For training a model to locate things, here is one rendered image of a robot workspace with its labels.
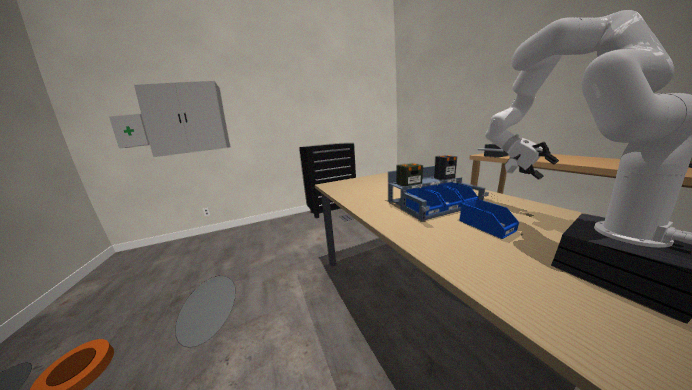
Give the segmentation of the dark green tool case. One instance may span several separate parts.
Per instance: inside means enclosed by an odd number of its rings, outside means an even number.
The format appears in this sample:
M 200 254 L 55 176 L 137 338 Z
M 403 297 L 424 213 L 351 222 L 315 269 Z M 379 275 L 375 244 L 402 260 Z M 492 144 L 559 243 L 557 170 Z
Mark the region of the dark green tool case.
M 396 184 L 410 186 L 422 183 L 423 165 L 414 163 L 401 165 L 397 165 Z

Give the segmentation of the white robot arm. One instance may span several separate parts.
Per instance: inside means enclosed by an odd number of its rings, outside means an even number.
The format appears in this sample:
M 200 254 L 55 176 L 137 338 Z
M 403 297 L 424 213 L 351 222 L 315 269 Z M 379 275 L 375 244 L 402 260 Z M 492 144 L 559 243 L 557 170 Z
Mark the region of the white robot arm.
M 491 118 L 486 138 L 507 152 L 520 139 L 507 128 L 529 111 L 562 55 L 594 51 L 600 58 L 583 74 L 583 95 L 601 134 L 629 143 L 605 221 L 595 223 L 595 230 L 645 247 L 670 247 L 674 240 L 692 244 L 692 233 L 669 221 L 692 158 L 692 95 L 653 93 L 670 82 L 674 64 L 638 12 L 562 18 L 524 41 L 511 62 L 520 71 L 512 86 L 517 96 Z

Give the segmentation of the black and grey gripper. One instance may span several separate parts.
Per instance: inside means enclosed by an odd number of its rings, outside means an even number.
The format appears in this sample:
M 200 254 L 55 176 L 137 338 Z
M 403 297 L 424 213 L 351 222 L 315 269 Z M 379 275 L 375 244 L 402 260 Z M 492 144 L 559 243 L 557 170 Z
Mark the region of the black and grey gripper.
M 517 140 L 508 149 L 507 153 L 511 158 L 514 158 L 515 156 L 521 154 L 518 160 L 516 160 L 517 164 L 519 165 L 519 172 L 524 174 L 531 174 L 538 180 L 544 177 L 544 175 L 538 172 L 537 170 L 534 170 L 533 165 L 541 156 L 545 157 L 545 159 L 552 164 L 556 164 L 557 162 L 559 162 L 559 160 L 556 157 L 550 154 L 551 152 L 549 151 L 549 148 L 547 147 L 545 142 L 536 144 L 524 138 Z M 535 160 L 535 158 L 537 159 Z

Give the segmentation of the black tool case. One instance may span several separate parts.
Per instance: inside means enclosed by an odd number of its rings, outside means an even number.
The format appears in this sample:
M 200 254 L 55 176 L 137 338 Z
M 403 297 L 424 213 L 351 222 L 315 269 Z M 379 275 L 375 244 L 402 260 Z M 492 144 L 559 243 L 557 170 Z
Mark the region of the black tool case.
M 434 178 L 439 180 L 455 178 L 456 165 L 457 156 L 435 156 Z

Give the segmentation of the blue bin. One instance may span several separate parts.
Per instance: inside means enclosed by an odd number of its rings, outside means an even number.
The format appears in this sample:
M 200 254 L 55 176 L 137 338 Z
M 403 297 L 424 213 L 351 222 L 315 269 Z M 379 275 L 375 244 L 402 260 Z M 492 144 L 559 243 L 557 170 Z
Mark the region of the blue bin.
M 430 206 L 429 211 L 426 211 L 426 215 L 439 213 L 443 211 L 443 203 L 439 199 L 436 193 L 430 192 L 422 188 L 408 189 L 407 193 L 416 195 L 417 197 L 427 201 L 427 206 Z M 419 204 L 406 198 L 406 207 L 419 213 Z
M 459 221 L 501 239 L 515 233 L 517 228 L 517 219 L 507 207 L 479 199 L 461 204 Z
M 430 192 L 436 193 L 443 203 L 443 211 L 461 207 L 462 200 L 455 190 L 449 189 L 439 185 L 431 185 L 426 187 L 421 187 L 422 189 L 428 190 Z M 431 191 L 432 190 L 432 191 Z M 435 192 L 434 192 L 435 191 Z M 438 192 L 438 193 L 437 193 Z M 440 193 L 440 194 L 439 194 Z M 450 204 L 446 204 L 448 202 Z
M 475 192 L 473 191 L 473 189 L 472 189 L 471 187 L 469 187 L 469 186 L 465 186 L 465 185 L 458 184 L 458 183 L 454 183 L 454 182 L 451 182 L 451 183 L 443 183 L 443 184 L 438 184 L 438 185 L 440 185 L 440 186 L 443 186 L 443 185 L 444 185 L 444 187 L 448 186 L 447 188 L 450 188 L 450 187 L 451 187 L 450 189 L 453 189 L 453 188 L 454 188 L 454 190 L 456 191 L 456 193 L 457 193 L 457 194 L 459 195 L 459 197 L 461 198 L 462 203 L 465 203 L 465 202 L 468 202 L 468 201 L 477 199 L 476 193 L 475 193 Z M 456 189 L 457 189 L 457 190 L 456 190 Z M 460 194 L 461 194 L 461 195 L 460 195 Z

